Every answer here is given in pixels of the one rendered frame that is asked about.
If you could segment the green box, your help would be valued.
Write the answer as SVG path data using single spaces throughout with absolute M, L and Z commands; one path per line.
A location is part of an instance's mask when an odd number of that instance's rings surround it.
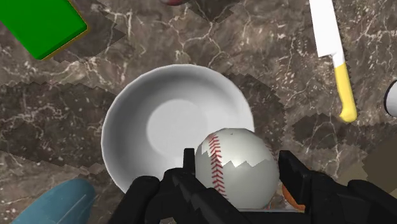
M 88 32 L 70 0 L 0 0 L 0 22 L 38 60 Z

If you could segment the dark red round object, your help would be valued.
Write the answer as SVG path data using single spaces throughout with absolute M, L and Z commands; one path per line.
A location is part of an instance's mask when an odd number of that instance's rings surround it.
M 187 3 L 190 0 L 160 0 L 161 3 L 166 4 L 168 6 L 179 6 Z

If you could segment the blue rounded object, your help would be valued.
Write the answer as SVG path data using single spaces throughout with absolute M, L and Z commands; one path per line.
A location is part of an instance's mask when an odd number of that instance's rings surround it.
M 87 224 L 94 200 L 87 180 L 71 179 L 42 194 L 11 224 Z

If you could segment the white baseball with red stitching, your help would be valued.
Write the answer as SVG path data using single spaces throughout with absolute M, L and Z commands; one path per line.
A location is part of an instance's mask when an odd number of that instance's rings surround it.
M 209 134 L 198 146 L 195 177 L 237 209 L 263 209 L 277 190 L 279 169 L 261 138 L 229 128 Z

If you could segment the white bowl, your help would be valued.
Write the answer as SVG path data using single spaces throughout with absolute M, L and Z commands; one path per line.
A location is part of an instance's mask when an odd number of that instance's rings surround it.
M 254 130 L 249 104 L 232 81 L 193 64 L 158 67 L 114 99 L 102 126 L 102 157 L 126 192 L 139 176 L 162 179 L 166 170 L 181 167 L 184 149 L 222 128 Z

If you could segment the white cylinder with dark rim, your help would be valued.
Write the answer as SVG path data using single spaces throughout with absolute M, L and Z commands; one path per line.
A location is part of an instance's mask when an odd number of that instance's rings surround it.
M 390 116 L 397 117 L 397 80 L 394 80 L 385 92 L 384 109 Z

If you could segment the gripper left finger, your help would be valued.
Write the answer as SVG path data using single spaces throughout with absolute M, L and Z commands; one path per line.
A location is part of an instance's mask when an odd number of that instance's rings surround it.
M 248 224 L 229 201 L 195 177 L 194 149 L 184 149 L 182 168 L 164 172 L 163 180 L 139 176 L 133 180 L 108 224 Z

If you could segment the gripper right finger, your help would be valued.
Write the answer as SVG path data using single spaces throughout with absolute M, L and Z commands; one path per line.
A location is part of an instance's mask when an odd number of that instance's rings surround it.
M 288 150 L 278 158 L 280 180 L 311 224 L 397 224 L 397 199 L 373 183 L 352 179 L 346 186 L 308 169 Z

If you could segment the orange object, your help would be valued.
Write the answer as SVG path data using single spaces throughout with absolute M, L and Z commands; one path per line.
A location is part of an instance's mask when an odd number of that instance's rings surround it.
M 297 209 L 299 211 L 305 211 L 305 205 L 304 204 L 297 204 L 295 199 L 292 197 L 292 195 L 290 194 L 290 192 L 288 191 L 288 189 L 284 185 L 282 185 L 282 194 L 283 194 L 285 200 L 291 206 L 293 206 L 295 209 Z

